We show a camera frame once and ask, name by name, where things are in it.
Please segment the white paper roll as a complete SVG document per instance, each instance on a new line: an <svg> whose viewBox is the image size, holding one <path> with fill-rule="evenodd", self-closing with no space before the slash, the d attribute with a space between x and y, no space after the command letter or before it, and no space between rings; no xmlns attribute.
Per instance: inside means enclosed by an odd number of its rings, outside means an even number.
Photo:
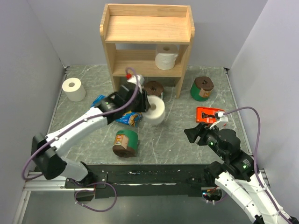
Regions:
<svg viewBox="0 0 299 224"><path fill-rule="evenodd" d="M159 125L165 118L164 101L155 95L148 96L149 110L143 112L143 120L151 125Z"/></svg>
<svg viewBox="0 0 299 224"><path fill-rule="evenodd" d="M178 48L173 44L157 44L155 63L160 70L171 70L178 57Z"/></svg>
<svg viewBox="0 0 299 224"><path fill-rule="evenodd" d="M62 89L67 98L72 102L79 102L86 96L86 91L80 79L75 77L66 79L62 84Z"/></svg>

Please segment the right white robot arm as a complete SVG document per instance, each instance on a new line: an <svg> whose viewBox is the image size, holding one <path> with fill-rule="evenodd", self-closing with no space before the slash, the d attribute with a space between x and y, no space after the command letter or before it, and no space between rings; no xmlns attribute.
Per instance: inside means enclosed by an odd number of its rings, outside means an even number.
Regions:
<svg viewBox="0 0 299 224"><path fill-rule="evenodd" d="M241 150L240 139L234 130L219 129L205 123L185 129L190 143L210 147L223 163L214 161L205 169L204 180L217 185L246 213L253 224L297 224L278 205L261 172L254 168L254 159Z"/></svg>

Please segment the green roll front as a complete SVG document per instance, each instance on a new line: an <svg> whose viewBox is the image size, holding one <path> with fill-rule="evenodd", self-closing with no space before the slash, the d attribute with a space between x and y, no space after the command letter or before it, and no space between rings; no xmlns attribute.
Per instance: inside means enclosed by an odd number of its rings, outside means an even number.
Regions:
<svg viewBox="0 0 299 224"><path fill-rule="evenodd" d="M138 134L135 131L123 129L116 133L112 150L118 157L136 157L138 154L138 144Z"/></svg>

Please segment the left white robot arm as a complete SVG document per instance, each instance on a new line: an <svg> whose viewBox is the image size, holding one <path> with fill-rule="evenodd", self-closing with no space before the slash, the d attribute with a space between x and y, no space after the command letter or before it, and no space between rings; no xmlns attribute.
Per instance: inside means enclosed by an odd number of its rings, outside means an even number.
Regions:
<svg viewBox="0 0 299 224"><path fill-rule="evenodd" d="M47 180L64 176L83 188L89 187L95 178L87 165L62 157L78 141L126 112L146 112L148 109L149 102L142 85L126 83L64 128L47 136L36 135L32 142L32 160Z"/></svg>

